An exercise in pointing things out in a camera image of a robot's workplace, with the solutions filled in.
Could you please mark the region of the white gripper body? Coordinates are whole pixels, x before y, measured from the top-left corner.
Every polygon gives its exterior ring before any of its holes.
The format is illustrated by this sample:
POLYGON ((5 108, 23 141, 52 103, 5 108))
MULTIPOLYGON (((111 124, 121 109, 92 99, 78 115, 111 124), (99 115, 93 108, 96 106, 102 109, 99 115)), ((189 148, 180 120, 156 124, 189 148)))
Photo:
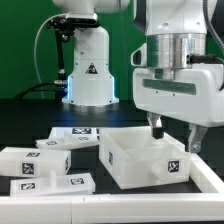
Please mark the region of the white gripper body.
POLYGON ((180 69, 175 80, 156 79, 151 69, 133 73, 137 108, 204 127, 224 125, 224 66, 194 64, 180 69))

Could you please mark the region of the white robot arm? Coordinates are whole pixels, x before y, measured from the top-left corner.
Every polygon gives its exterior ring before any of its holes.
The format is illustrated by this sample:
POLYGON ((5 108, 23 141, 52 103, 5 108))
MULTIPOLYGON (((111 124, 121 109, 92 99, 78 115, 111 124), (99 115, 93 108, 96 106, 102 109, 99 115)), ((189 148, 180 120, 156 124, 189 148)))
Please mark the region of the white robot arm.
POLYGON ((109 74, 109 34, 98 16, 133 6, 124 40, 131 51, 132 96, 148 113, 152 136, 162 116, 190 124, 186 145, 197 153, 209 127, 224 125, 224 60, 206 53, 217 0, 52 0, 59 29, 75 38, 67 102, 106 106, 118 101, 109 74))

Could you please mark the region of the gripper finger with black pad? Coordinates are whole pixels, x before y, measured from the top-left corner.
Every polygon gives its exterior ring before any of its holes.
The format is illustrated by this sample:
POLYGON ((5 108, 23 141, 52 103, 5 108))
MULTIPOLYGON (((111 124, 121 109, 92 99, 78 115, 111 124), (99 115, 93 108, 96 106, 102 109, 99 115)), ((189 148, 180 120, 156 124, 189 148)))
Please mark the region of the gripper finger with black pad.
POLYGON ((190 135, 188 138, 186 150, 190 153, 199 153, 202 140, 207 133, 208 128, 197 124, 189 124, 190 135))
POLYGON ((147 119, 151 127, 152 137, 155 139, 162 139, 164 137, 164 128, 162 126, 161 116, 156 113, 148 112, 147 119))

